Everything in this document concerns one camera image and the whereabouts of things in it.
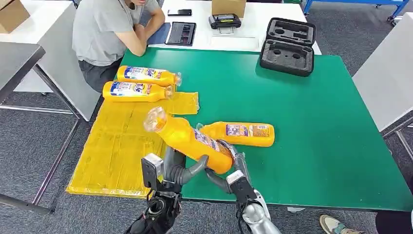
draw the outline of orange bottle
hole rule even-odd
[[[202,126],[199,131],[238,145],[269,147],[275,140],[274,127],[266,123],[215,122]]]
[[[193,129],[186,119],[166,114],[162,107],[149,111],[144,127],[148,132],[156,132],[170,147],[196,161],[208,155],[207,167],[218,174],[232,167],[232,156],[225,146]]]
[[[161,87],[156,84],[109,81],[103,86],[102,96],[113,102],[148,101],[155,102],[171,98],[172,86]]]
[[[117,70],[117,79],[123,82],[151,83],[163,87],[169,85],[181,85],[181,73],[172,73],[166,70],[121,66]]]

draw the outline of metal table frame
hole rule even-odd
[[[406,139],[404,138],[403,133],[401,132],[404,128],[409,127],[409,125],[411,125],[412,123],[413,123],[413,117],[410,117],[409,119],[405,120],[401,124],[391,129],[388,133],[384,134],[383,139],[387,139],[392,134],[396,134],[401,144],[406,149],[407,154],[409,155],[410,159],[413,161],[413,150],[411,149]]]
[[[304,14],[308,15],[308,11],[310,10],[311,4],[314,1],[323,1],[323,2],[343,2],[343,3],[364,3],[364,4],[376,4],[377,7],[379,5],[396,5],[397,8],[393,12],[392,15],[387,17],[387,21],[392,21],[406,6],[409,0],[403,1],[396,1],[396,0],[307,0],[307,3],[304,7]]]
[[[22,45],[28,46],[27,44],[13,43],[14,46]],[[74,106],[69,102],[65,95],[58,89],[55,83],[50,79],[45,71],[37,64],[37,62],[43,57],[46,53],[40,45],[32,44],[31,46],[36,46],[36,51],[25,61],[24,65],[15,73],[13,77],[7,82],[7,84],[0,90],[0,100],[3,101],[5,98],[17,87],[21,82],[24,76],[33,69],[40,78],[50,87],[50,89],[66,104],[69,110],[60,110],[60,109],[49,109],[49,108],[38,108],[38,107],[25,107],[25,106],[10,106],[0,104],[0,109],[11,109],[11,110],[24,110],[24,111],[35,111],[35,112],[47,112],[47,113],[58,113],[58,114],[69,114],[76,117],[75,124],[69,132],[69,135],[65,139],[62,147],[60,148],[59,153],[57,154],[52,166],[49,169],[45,179],[43,180],[35,198],[32,202],[26,202],[20,199],[16,199],[10,196],[0,194],[0,202],[6,205],[15,206],[19,209],[31,211],[39,214],[49,214],[53,210],[39,206],[39,202],[52,179],[64,153],[66,152],[67,147],[69,146],[70,141],[75,135],[76,129],[78,128],[81,120],[83,119],[79,112],[74,108]]]

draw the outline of floor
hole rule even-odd
[[[380,44],[392,27],[386,17],[392,6],[315,2],[308,21],[317,26],[317,42],[323,54],[340,55],[353,75]],[[406,10],[413,11],[413,3]],[[64,108],[54,95],[12,94],[6,103]],[[0,111],[0,193],[31,201],[54,160],[74,119],[64,115]],[[0,233],[28,234],[118,234],[145,208],[138,199],[70,195],[64,192],[82,152],[91,123],[82,123],[41,205],[56,209],[53,215],[37,215],[0,204]],[[413,146],[413,129],[403,134]],[[386,143],[405,178],[413,175],[412,160],[395,136]],[[239,233],[235,205],[183,202],[183,213],[172,233]],[[272,221],[283,234],[321,234],[318,217],[328,214],[348,227],[375,231],[375,213],[306,209],[290,213],[284,207],[270,207]]]

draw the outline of yellow plastic sheet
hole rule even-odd
[[[171,100],[154,103],[104,101],[66,191],[144,198],[149,189],[142,181],[141,158],[148,153],[163,157],[166,150],[158,134],[143,128],[156,106],[170,114],[196,114],[198,93],[175,92]]]

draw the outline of tablet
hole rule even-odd
[[[195,27],[196,23],[172,22],[165,44],[192,46]]]

